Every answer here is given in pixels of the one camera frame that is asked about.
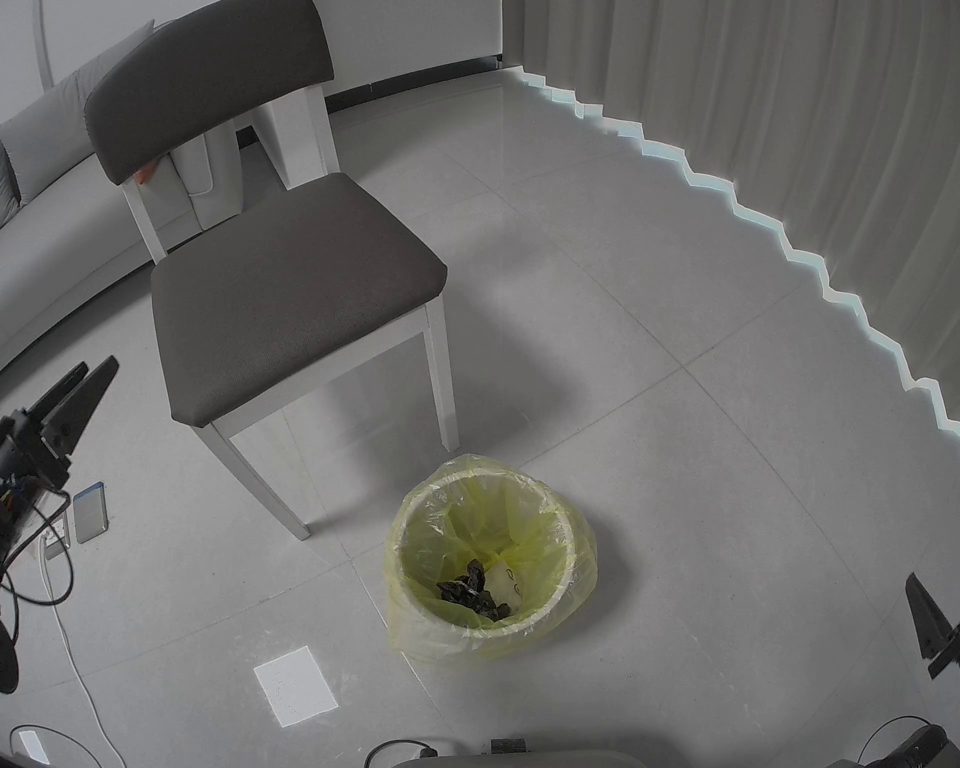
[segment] chair seat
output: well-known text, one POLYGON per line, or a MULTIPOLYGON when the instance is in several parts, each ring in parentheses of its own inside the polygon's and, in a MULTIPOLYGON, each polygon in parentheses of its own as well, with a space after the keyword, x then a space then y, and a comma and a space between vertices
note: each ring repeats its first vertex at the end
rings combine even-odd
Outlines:
POLYGON ((206 426, 445 282, 445 264, 344 174, 277 195, 154 268, 171 415, 206 426))

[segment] baseboard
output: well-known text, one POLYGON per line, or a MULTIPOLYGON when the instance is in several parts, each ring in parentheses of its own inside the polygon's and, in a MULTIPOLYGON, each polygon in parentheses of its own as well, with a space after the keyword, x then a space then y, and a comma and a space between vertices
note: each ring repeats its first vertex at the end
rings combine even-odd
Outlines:
MULTIPOLYGON (((326 111, 330 114, 339 112, 341 109, 356 107, 358 104, 373 101, 373 99, 382 99, 384 96, 393 96, 395 93, 401 93, 405 90, 420 88, 424 85, 433 83, 442 83, 445 80, 456 80, 464 78, 467 75, 477 75, 481 72, 492 72, 501 66, 502 55, 481 56, 477 59, 466 59, 463 61, 454 61, 451 64, 441 64, 432 66, 429 69, 420 69, 417 72, 408 72, 405 75, 397 75, 395 78, 378 80, 376 83, 359 85, 349 90, 342 90, 340 93, 331 93, 326 97, 326 111)), ((237 132, 237 143, 240 149, 249 147, 257 142, 256 131, 253 126, 247 126, 237 132)))

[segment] gray tile floor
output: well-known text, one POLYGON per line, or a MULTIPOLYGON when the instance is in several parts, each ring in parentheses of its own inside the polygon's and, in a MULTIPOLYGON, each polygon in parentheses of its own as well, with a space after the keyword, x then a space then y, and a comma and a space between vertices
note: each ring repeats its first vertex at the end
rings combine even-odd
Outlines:
MULTIPOLYGON (((141 271, 0 376, 8 411, 78 360, 121 361, 70 484, 105 482, 110 528, 71 550, 61 615, 131 767, 358 766, 388 738, 452 754, 525 736, 650 768, 817 768, 904 713, 960 737, 957 670, 926 677, 902 596, 916 568, 960 620, 957 442, 773 235, 509 72, 332 122, 344 170, 450 268, 462 450, 573 499, 599 583, 512 657, 408 664, 378 610, 393 515, 445 458, 422 343, 241 435, 310 524, 299 542, 170 421, 141 271), (303 645, 339 706, 282 729, 253 668, 303 645)), ((244 161, 250 204, 279 191, 258 146, 244 161)), ((42 589, 36 556, 13 577, 42 589)), ((25 609, 22 637, 0 727, 59 728, 114 764, 50 612, 25 609)))

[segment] white wall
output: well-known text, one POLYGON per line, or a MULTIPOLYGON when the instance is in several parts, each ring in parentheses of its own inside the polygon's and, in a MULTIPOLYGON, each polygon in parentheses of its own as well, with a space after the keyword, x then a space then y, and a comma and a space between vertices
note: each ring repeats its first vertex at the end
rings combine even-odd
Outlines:
MULTIPOLYGON (((333 83, 324 87, 326 93, 500 52, 500 0, 316 2, 336 72, 333 83)), ((159 24, 205 4, 206 0, 43 0, 54 82, 149 19, 159 24)), ((36 61, 30 6, 30 0, 0 0, 0 119, 40 92, 36 67, 26 71, 19 63, 30 66, 36 61)))
POLYGON ((43 93, 28 0, 0 0, 0 123, 43 93))

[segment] pillow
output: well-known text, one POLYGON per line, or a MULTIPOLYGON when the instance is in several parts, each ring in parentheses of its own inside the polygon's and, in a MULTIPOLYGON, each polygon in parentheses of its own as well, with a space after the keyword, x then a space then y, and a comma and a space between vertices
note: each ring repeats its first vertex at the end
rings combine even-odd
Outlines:
POLYGON ((0 227, 4 226, 13 214, 20 209, 20 201, 16 194, 16 180, 13 178, 13 168, 7 160, 7 150, 0 141, 0 227))
POLYGON ((20 205, 29 203, 73 166, 93 154, 84 123, 86 97, 93 86, 153 30, 151 20, 0 125, 0 141, 7 147, 20 191, 20 205))

